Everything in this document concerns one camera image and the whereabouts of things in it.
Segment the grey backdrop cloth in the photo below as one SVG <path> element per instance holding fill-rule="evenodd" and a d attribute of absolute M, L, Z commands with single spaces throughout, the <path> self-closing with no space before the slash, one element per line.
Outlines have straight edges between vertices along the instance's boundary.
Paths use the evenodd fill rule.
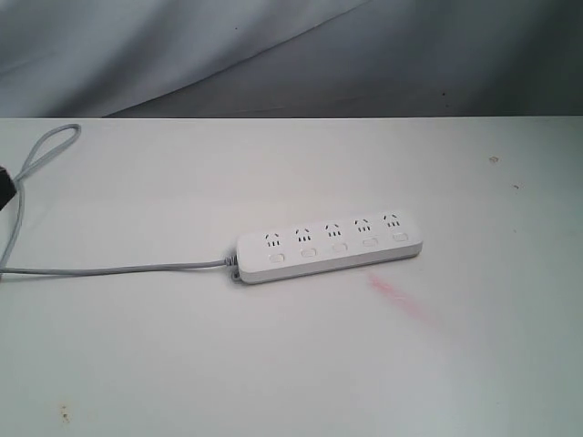
<path fill-rule="evenodd" d="M 582 111 L 579 1 L 4 1 L 3 117 Z"/>

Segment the white five-outlet power strip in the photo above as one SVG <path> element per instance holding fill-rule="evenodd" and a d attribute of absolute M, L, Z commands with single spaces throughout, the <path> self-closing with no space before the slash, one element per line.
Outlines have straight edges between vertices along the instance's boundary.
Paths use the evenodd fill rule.
<path fill-rule="evenodd" d="M 235 257 L 240 280 L 259 284 L 409 259 L 423 244 L 412 217 L 388 209 L 244 234 Z"/>

